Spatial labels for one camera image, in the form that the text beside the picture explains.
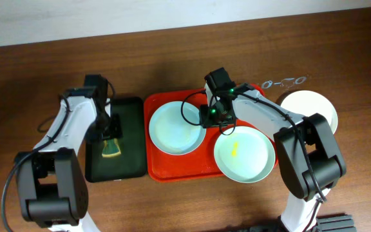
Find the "white plate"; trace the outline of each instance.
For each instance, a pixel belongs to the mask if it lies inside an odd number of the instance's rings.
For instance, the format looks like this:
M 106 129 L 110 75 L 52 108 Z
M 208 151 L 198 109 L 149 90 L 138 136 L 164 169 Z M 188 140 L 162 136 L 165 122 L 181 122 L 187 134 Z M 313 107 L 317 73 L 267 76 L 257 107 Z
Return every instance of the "white plate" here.
M 327 98 L 319 93 L 308 90 L 296 91 L 284 98 L 281 107 L 308 117 L 319 113 L 326 118 L 333 133 L 338 128 L 339 119 L 336 109 Z
M 205 129 L 201 126 L 188 124 L 181 116 L 180 101 L 162 105 L 151 117 L 149 136 L 154 145 L 170 155 L 185 155 L 194 151 L 203 142 Z M 198 123 L 198 109 L 185 103 L 184 117 L 190 122 Z
M 214 145 L 214 159 L 227 177 L 241 183 L 264 179 L 276 161 L 274 147 L 262 132 L 237 126 L 231 135 L 220 135 Z

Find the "sponge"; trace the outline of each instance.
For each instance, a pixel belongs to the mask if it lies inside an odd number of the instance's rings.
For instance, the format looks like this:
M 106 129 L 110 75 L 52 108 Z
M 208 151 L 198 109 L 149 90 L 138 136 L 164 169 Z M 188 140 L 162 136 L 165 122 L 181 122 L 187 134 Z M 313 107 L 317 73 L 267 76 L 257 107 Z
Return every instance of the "sponge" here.
M 102 156 L 109 158 L 109 157 L 116 157 L 117 155 L 121 155 L 121 150 L 120 150 L 120 146 L 118 144 L 117 139 L 104 140 L 104 148 L 102 149 Z

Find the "black tray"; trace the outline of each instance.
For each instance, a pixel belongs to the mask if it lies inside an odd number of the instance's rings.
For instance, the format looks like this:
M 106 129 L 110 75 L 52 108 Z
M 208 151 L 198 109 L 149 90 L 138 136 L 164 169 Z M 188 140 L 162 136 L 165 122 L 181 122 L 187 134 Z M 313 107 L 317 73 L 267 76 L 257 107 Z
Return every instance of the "black tray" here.
M 121 154 L 105 158 L 101 155 L 103 142 L 86 144 L 85 178 L 89 182 L 142 177 L 147 173 L 142 99 L 115 99 L 111 102 L 111 115 L 114 113 L 121 123 L 122 137 L 118 138 Z

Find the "wood grain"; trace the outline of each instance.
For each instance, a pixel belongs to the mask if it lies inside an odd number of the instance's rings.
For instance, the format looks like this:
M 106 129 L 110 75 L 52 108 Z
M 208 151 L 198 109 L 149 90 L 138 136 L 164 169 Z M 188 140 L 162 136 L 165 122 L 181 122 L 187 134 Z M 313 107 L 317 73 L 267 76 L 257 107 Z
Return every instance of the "wood grain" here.
M 57 94 L 81 86 L 86 73 L 145 99 L 201 88 L 204 75 L 221 66 L 236 82 L 307 77 L 266 89 L 272 101 L 304 89 L 333 103 L 348 173 L 319 214 L 348 213 L 359 231 L 371 231 L 371 8 L 0 47 L 0 197 L 16 153 L 41 139 L 36 127 L 57 113 Z M 84 167 L 84 149 L 79 160 Z M 279 216 L 288 195 L 278 168 L 255 184 L 225 177 L 161 184 L 145 176 L 88 188 L 102 231 L 252 226 Z M 42 231 L 21 218 L 15 184 L 7 208 L 15 231 Z

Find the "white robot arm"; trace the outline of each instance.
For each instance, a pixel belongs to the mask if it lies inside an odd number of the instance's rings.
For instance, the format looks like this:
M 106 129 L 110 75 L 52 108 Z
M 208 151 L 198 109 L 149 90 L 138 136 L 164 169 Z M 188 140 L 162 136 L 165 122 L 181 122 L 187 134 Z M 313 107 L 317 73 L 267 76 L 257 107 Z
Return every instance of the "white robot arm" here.
M 215 103 L 200 107 L 200 124 L 221 129 L 240 119 L 271 138 L 276 144 L 281 177 L 290 190 L 287 207 L 280 217 L 280 231 L 311 230 L 325 196 L 346 173 L 328 122 L 318 114 L 305 117 L 283 109 L 248 84 L 235 85 L 224 68 L 208 74 L 205 81 L 207 102 Z M 315 144 L 316 151 L 307 154 L 305 143 Z M 348 225 L 347 231 L 356 230 Z M 331 223 L 331 229 L 341 226 Z
M 83 88 L 67 90 L 61 108 L 44 138 L 32 151 L 20 152 L 4 187 L 1 215 L 6 230 L 12 231 L 5 217 L 5 198 L 13 175 L 21 213 L 26 221 L 52 231 L 99 230 L 87 213 L 88 189 L 77 161 L 84 139 L 100 142 L 109 134 L 106 107 L 108 81 L 100 75 L 87 75 Z M 48 175 L 56 183 L 41 183 Z

